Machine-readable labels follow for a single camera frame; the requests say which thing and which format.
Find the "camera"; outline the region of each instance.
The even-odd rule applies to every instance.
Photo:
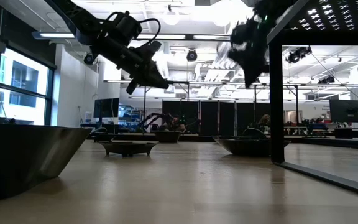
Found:
[[[189,50],[189,52],[187,53],[187,61],[188,61],[188,62],[194,62],[195,60],[197,60],[196,50],[191,49],[191,50]]]

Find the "black robotic arm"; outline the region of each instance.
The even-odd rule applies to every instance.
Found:
[[[92,64],[98,55],[127,71],[132,78],[127,88],[132,94],[138,85],[156,88],[168,88],[168,82],[157,70],[152,60],[161,43],[151,39],[138,47],[127,47],[131,40],[142,32],[142,26],[129,12],[114,12],[107,19],[97,19],[87,10],[72,3],[71,0],[45,0],[65,21],[75,39],[89,45],[91,54],[85,57],[87,64]]]

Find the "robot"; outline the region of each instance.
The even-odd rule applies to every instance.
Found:
[[[142,32],[141,23],[155,21],[161,26],[157,19],[137,21],[126,11],[114,12],[101,20],[71,0],[45,1],[63,18],[75,39],[90,46],[91,53],[85,57],[85,63],[92,64],[98,55],[102,55],[130,74],[132,81],[127,87],[128,94],[132,94],[138,85],[168,88],[168,81],[161,76],[152,61],[153,55],[161,46],[160,42],[154,41],[160,28],[156,36],[146,44],[138,48],[128,47],[131,40]],[[254,7],[254,16],[245,24],[238,24],[233,30],[232,50],[228,57],[244,70],[246,87],[255,82],[262,72],[269,72],[265,59],[267,35],[292,2],[261,0]]]

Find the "glass panel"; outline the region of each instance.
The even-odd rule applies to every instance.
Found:
[[[47,82],[46,66],[10,49],[1,55],[0,83],[46,95]]]
[[[19,124],[44,125],[45,99],[0,89],[0,117],[15,118]]]

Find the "monitor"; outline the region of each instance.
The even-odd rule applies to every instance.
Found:
[[[358,122],[358,100],[330,100],[332,122]]]
[[[100,99],[94,101],[93,117],[98,118],[102,107],[102,118],[118,117],[119,98]]]

